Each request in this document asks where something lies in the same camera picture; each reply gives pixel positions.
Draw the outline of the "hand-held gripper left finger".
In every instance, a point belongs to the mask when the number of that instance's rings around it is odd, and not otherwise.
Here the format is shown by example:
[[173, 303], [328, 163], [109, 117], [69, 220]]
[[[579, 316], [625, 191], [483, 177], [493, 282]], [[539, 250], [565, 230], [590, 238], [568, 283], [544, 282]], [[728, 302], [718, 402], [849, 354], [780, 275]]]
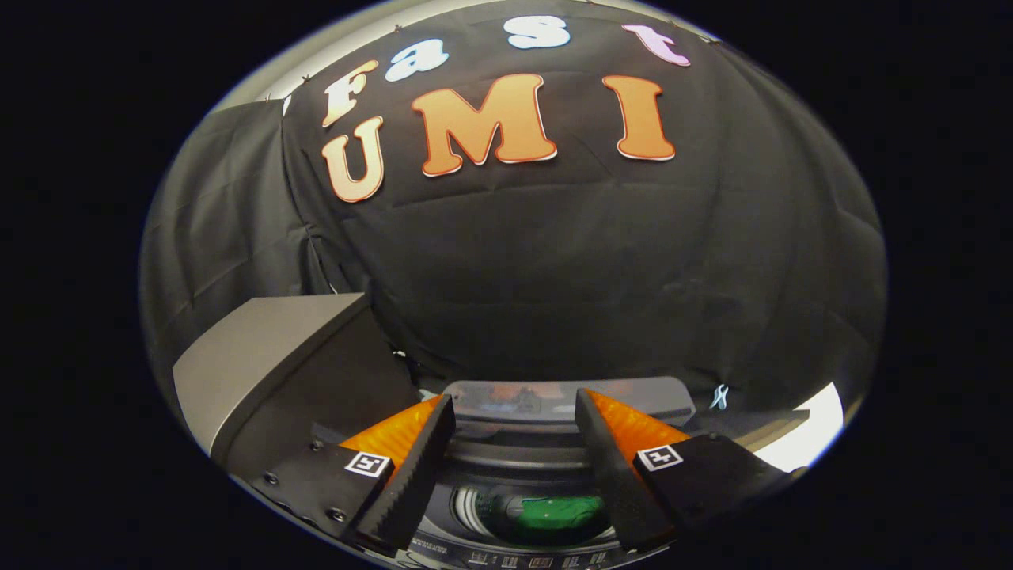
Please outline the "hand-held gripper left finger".
[[394, 555], [419, 530], [455, 422], [449, 397], [268, 394], [237, 411], [237, 477], [316, 540]]

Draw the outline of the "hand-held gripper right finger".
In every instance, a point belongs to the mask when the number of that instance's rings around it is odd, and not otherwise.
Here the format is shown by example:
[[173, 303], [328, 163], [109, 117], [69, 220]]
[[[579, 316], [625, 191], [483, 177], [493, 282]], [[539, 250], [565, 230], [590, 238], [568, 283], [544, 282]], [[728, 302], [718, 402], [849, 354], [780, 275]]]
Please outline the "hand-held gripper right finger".
[[576, 392], [575, 422], [624, 549], [646, 552], [726, 523], [792, 481], [731, 438], [688, 435], [591, 389]]

